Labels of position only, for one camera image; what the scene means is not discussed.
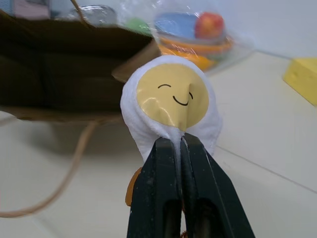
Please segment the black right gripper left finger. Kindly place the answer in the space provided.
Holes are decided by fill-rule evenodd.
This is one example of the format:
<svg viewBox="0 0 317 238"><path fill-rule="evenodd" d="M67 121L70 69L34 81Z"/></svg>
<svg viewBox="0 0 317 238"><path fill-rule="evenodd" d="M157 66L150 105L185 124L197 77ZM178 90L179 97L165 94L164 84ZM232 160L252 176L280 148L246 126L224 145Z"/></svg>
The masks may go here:
<svg viewBox="0 0 317 238"><path fill-rule="evenodd" d="M180 237L182 201L174 160L172 142L156 140L134 184L127 237Z"/></svg>

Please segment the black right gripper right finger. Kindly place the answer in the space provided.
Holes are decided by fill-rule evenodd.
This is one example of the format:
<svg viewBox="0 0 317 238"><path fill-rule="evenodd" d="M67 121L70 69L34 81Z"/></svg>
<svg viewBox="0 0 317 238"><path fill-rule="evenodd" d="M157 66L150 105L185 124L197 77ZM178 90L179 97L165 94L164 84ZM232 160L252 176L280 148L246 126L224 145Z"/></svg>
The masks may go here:
<svg viewBox="0 0 317 238"><path fill-rule="evenodd" d="M255 236L229 176L188 133L181 140L181 176L189 238Z"/></svg>

